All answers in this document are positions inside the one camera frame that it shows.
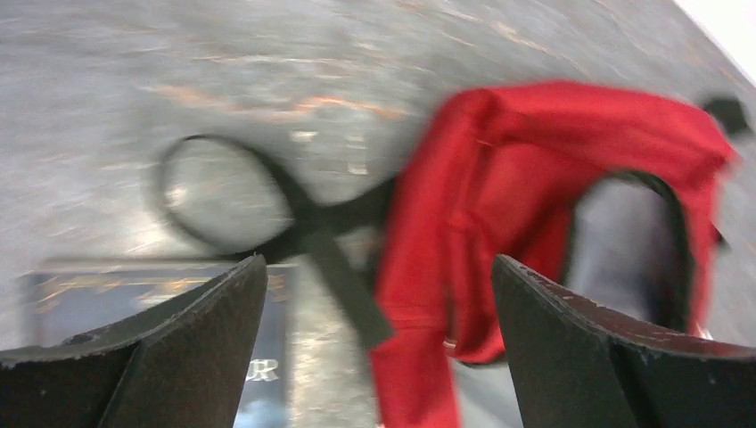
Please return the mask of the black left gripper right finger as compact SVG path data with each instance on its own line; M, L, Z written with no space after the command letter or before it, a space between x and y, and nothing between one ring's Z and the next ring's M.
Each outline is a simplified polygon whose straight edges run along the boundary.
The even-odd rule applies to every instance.
M628 317L503 255L492 286L525 426L754 426L754 349Z

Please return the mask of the dark blue 1984 book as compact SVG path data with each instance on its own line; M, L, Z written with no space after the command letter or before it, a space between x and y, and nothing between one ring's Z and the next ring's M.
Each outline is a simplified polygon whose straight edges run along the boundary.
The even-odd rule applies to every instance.
M232 267L216 259L49 259L22 277L29 342L53 346L192 290ZM267 267L267 295L236 427L290 426L289 288L294 264Z

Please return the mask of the red backpack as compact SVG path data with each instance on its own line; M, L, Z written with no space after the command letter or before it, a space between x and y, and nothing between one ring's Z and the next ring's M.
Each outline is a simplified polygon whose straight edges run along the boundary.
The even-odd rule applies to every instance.
M383 427L525 426L492 286L510 257L628 317L704 328L730 140L742 103L701 106L570 81L449 98L406 167L320 205L281 161L231 136L292 215L254 252L308 254L368 350Z

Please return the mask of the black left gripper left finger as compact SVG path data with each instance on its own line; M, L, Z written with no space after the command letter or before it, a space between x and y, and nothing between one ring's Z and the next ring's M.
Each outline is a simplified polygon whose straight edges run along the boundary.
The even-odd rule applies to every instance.
M229 427L267 293L247 258L190 291L52 347L1 354L4 427Z

